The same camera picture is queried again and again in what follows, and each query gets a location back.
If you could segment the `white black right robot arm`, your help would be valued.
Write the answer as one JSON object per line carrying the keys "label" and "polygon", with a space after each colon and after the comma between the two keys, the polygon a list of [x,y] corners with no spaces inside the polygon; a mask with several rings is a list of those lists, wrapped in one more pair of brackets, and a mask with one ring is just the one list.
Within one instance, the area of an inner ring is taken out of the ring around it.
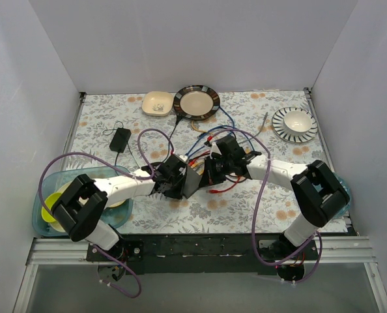
{"label": "white black right robot arm", "polygon": [[206,146],[210,155],[205,158],[199,188],[218,185],[233,173],[261,181],[263,186],[272,183],[293,191],[300,214],[278,239],[281,254],[287,259],[297,258],[304,250],[303,243],[350,202],[336,174],[321,160],[297,164],[275,160],[270,153],[246,153],[230,135]]}

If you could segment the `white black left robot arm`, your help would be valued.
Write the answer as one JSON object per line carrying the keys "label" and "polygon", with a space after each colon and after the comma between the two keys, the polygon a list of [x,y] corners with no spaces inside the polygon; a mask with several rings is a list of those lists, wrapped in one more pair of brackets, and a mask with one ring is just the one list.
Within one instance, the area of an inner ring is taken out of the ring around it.
{"label": "white black left robot arm", "polygon": [[50,207],[50,211],[73,242],[86,240],[101,248],[101,253],[108,260],[115,261],[123,255],[124,246],[113,226],[101,221],[105,208],[157,193],[180,198],[186,170],[186,158],[171,155],[156,171],[143,168],[106,179],[79,175]]}

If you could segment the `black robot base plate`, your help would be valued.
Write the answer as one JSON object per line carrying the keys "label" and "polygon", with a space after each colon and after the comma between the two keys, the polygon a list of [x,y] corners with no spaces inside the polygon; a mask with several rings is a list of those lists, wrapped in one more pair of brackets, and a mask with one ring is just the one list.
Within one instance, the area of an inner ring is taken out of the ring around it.
{"label": "black robot base plate", "polygon": [[112,255],[138,275],[162,273],[276,274],[275,261],[296,249],[280,234],[125,235]]}

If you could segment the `dark grey network switch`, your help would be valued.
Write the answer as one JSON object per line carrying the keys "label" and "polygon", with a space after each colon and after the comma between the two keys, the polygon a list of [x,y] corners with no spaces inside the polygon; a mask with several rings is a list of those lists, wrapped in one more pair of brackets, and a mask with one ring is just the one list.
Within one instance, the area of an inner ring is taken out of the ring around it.
{"label": "dark grey network switch", "polygon": [[182,188],[182,195],[188,199],[199,189],[201,176],[190,166],[186,169],[186,180]]}

